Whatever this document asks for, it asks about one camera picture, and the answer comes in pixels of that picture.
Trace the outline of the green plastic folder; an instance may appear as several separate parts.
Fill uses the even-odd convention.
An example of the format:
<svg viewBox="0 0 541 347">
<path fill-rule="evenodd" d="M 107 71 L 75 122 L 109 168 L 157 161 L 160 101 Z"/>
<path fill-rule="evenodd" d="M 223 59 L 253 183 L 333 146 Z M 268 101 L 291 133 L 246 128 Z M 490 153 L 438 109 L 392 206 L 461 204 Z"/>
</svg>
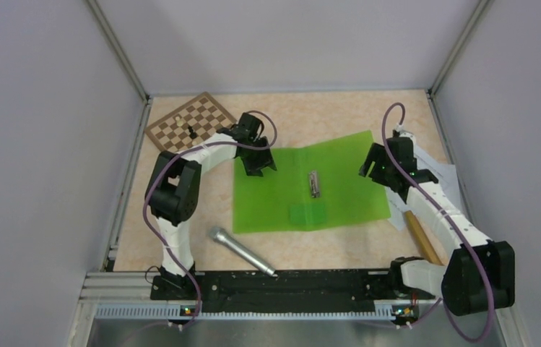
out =
<svg viewBox="0 0 541 347">
<path fill-rule="evenodd" d="M 247 176 L 234 162 L 236 234 L 317 231 L 390 217 L 384 186 L 359 175 L 373 144 L 371 131 L 302 148 L 273 148 L 277 170 Z M 321 196 L 312 198 L 308 174 L 317 171 Z"/>
</svg>

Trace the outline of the metal folder clip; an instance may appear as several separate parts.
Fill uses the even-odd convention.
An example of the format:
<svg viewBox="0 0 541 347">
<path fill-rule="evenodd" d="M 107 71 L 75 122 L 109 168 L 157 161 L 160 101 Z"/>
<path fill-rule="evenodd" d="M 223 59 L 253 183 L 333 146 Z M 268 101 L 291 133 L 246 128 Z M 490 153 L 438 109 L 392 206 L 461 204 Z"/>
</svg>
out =
<svg viewBox="0 0 541 347">
<path fill-rule="evenodd" d="M 311 171 L 308 174 L 308 183 L 312 198 L 319 198 L 321 196 L 321 191 L 319 187 L 319 176 L 317 171 Z"/>
</svg>

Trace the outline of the white paper files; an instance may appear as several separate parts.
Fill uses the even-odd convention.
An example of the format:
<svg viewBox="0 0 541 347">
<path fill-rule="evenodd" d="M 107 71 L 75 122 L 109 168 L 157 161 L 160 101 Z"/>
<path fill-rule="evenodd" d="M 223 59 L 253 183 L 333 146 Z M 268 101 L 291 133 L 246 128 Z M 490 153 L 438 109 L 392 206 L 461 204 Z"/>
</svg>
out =
<svg viewBox="0 0 541 347">
<path fill-rule="evenodd" d="M 464 208 L 462 205 L 462 196 L 459 189 L 456 166 L 439 163 L 418 145 L 414 145 L 414 156 L 417 159 L 417 167 L 419 169 L 429 169 L 438 179 L 439 184 L 451 203 L 459 210 L 463 211 Z M 398 231 L 402 231 L 406 228 L 403 213 L 409 210 L 409 208 L 398 194 L 388 187 L 386 187 L 385 190 L 391 214 L 388 221 Z"/>
</svg>

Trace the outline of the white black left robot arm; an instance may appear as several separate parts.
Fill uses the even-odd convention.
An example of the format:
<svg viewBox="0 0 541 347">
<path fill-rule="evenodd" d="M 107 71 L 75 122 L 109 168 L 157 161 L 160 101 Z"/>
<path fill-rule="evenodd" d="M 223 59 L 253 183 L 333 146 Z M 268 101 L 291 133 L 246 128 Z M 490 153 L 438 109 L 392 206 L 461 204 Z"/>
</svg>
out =
<svg viewBox="0 0 541 347">
<path fill-rule="evenodd" d="M 247 111 L 236 124 L 217 130 L 198 145 L 177 153 L 162 151 L 158 155 L 144 194 L 142 215 L 162 244 L 160 278 L 177 298 L 190 297 L 196 287 L 189 220 L 198 205 L 203 175 L 236 158 L 241 159 L 247 176 L 262 176 L 265 168 L 275 170 L 271 147 L 276 140 L 263 135 L 267 124 L 273 132 L 277 131 L 265 113 Z"/>
</svg>

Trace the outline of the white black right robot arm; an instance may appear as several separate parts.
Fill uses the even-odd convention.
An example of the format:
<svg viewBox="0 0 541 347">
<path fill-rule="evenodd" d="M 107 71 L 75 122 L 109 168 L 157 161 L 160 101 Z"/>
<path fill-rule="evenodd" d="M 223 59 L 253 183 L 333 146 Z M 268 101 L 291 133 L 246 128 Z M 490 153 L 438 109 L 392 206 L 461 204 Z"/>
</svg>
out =
<svg viewBox="0 0 541 347">
<path fill-rule="evenodd" d="M 449 256 L 447 265 L 419 257 L 392 261 L 387 287 L 393 296 L 406 298 L 419 289 L 442 298 L 456 316 L 484 312 L 489 300 L 496 309 L 514 305 L 513 247 L 478 230 L 447 197 L 434 172 L 418 168 L 411 137 L 395 132 L 385 145 L 372 144 L 359 174 L 399 196 Z"/>
</svg>

